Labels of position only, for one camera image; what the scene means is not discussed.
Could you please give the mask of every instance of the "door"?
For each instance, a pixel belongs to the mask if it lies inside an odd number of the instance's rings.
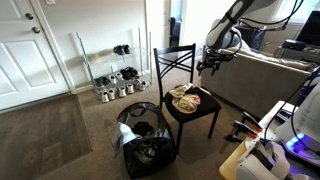
[[[29,0],[1,0],[0,26],[0,110],[69,91]]]
[[[148,0],[148,3],[151,48],[167,48],[169,47],[171,0]]]

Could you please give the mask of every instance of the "shoe rack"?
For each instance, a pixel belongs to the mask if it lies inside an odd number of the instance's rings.
[[[102,100],[103,102],[105,102],[105,97],[104,94],[106,94],[106,92],[109,91],[114,91],[115,94],[117,95],[117,97],[121,97],[121,89],[123,87],[127,87],[128,84],[131,84],[134,86],[135,91],[142,91],[144,90],[147,86],[152,84],[152,74],[151,74],[151,62],[146,62],[150,59],[151,57],[151,51],[148,51],[145,48],[141,47],[141,36],[140,36],[140,28],[138,29],[138,33],[139,33],[139,46],[138,47],[130,47],[129,51],[130,54],[124,54],[124,55],[119,55],[117,53],[115,53],[113,51],[113,49],[111,50],[107,50],[107,51],[102,51],[102,52],[98,52],[95,54],[87,54],[83,45],[83,42],[81,40],[81,37],[79,36],[78,32],[77,37],[79,39],[82,51],[83,51],[83,59],[84,59],[84,63],[85,66],[88,70],[90,79],[91,79],[91,83],[93,85],[93,89],[96,93],[96,95],[99,97],[100,100]],[[110,64],[118,64],[119,62],[121,62],[122,64],[128,64],[129,66],[132,65],[131,67],[133,67],[135,70],[137,70],[138,72],[138,76],[139,78],[133,78],[133,79],[129,79],[129,80],[125,80],[125,79],[118,79],[118,77],[116,77],[116,83],[111,83],[110,81],[110,76],[114,75],[116,76],[117,73],[120,72],[120,69],[117,70],[117,72],[113,72],[113,73],[109,73],[109,74],[104,74],[104,75],[97,75],[95,73],[95,67],[97,66],[112,66]],[[143,63],[147,63],[149,66],[149,69],[144,69],[143,68]],[[97,79],[99,78],[103,78],[103,79],[107,79],[109,82],[108,83],[103,83],[103,85],[97,85]],[[142,87],[140,89],[140,83],[145,83],[145,87]]]

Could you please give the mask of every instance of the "couch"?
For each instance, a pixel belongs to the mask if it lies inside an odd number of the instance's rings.
[[[224,50],[230,53],[235,49]],[[279,101],[287,98],[309,77],[315,64],[275,59],[241,49],[237,57],[223,62],[211,76],[201,73],[201,86],[241,110],[262,118]],[[299,93],[289,101],[295,103]]]

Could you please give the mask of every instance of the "metal shoe rack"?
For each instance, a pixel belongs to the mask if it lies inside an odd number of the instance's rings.
[[[84,59],[84,63],[85,66],[88,70],[92,85],[93,85],[93,89],[96,93],[96,95],[99,97],[99,99],[101,99],[101,94],[104,92],[108,92],[110,89],[113,89],[116,93],[118,92],[118,88],[125,86],[128,83],[131,83],[133,85],[135,85],[136,81],[146,81],[149,83],[149,85],[152,84],[152,63],[148,62],[148,60],[151,57],[151,50],[148,51],[145,48],[141,47],[141,37],[140,37],[140,28],[139,28],[139,47],[133,47],[130,48],[130,54],[125,54],[125,55],[118,55],[116,53],[113,52],[112,50],[108,50],[108,51],[103,51],[103,52],[98,52],[95,54],[87,54],[85,49],[84,49],[84,45],[83,42],[81,40],[81,37],[79,36],[78,32],[76,32],[77,37],[80,41],[80,45],[83,51],[83,59]],[[124,64],[130,64],[130,62],[135,61],[139,58],[139,64],[140,67],[133,67],[138,71],[138,79],[130,79],[130,80],[117,80],[116,84],[111,84],[108,83],[102,87],[98,87],[96,85],[95,79],[99,78],[100,76],[95,76],[94,73],[94,67],[95,65],[100,66],[101,64],[106,64],[106,63],[117,63],[119,61],[122,61],[122,63]],[[143,68],[143,62],[147,61],[147,66],[149,67],[149,69],[144,69]],[[116,72],[114,73],[109,73],[109,74],[105,74],[103,75],[104,77],[108,78],[108,76],[110,74],[114,74],[115,75]]]

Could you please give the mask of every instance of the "black bag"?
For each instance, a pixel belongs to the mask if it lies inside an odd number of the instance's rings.
[[[141,113],[139,115],[133,114],[137,109],[142,109]],[[160,107],[150,102],[132,104],[119,114],[118,122],[127,124],[130,117],[140,117],[146,111],[156,114],[158,129],[123,145],[127,172],[132,179],[151,175],[172,163],[176,158],[172,132]]]

